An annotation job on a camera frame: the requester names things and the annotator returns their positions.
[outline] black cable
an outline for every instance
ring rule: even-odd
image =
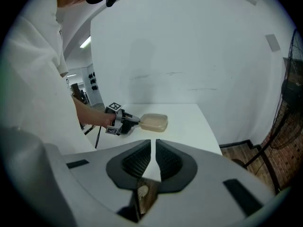
[[[268,159],[270,158],[271,153],[273,152],[273,149],[271,149],[271,152],[268,155]],[[261,167],[264,165],[265,161],[263,161],[263,163],[261,164],[261,166],[259,167],[259,169],[256,171],[255,175],[257,175],[258,171],[261,169]]]
[[[98,136],[97,136],[97,140],[96,140],[95,149],[97,149],[97,146],[98,146],[99,137],[100,137],[100,132],[101,132],[101,126],[100,126],[99,133],[98,133]]]

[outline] electric fan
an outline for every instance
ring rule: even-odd
[[[269,146],[280,149],[293,142],[303,129],[303,42],[297,31],[293,33],[279,104],[269,133],[269,141],[246,164],[247,168]]]

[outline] hand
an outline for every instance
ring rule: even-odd
[[[108,125],[111,125],[111,122],[115,120],[116,114],[115,113],[103,113],[101,126],[106,128]]]

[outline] brick wall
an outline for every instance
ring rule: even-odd
[[[292,116],[290,116],[290,120],[288,123],[294,123]],[[291,143],[287,143],[289,139],[289,134],[282,131],[280,135],[278,135],[277,139],[273,142],[272,146],[280,146],[285,145],[281,149],[272,149],[268,147],[265,151],[267,157],[269,157],[269,161],[275,171],[277,176],[280,189],[284,189],[291,185],[292,179],[298,172],[300,165],[302,163],[303,157],[303,134],[299,133],[299,136]],[[269,135],[263,141],[262,146],[264,146],[268,140]]]

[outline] white shirt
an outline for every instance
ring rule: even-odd
[[[3,45],[0,122],[56,145],[62,154],[95,150],[82,132],[60,74],[67,73],[57,0],[31,0]]]

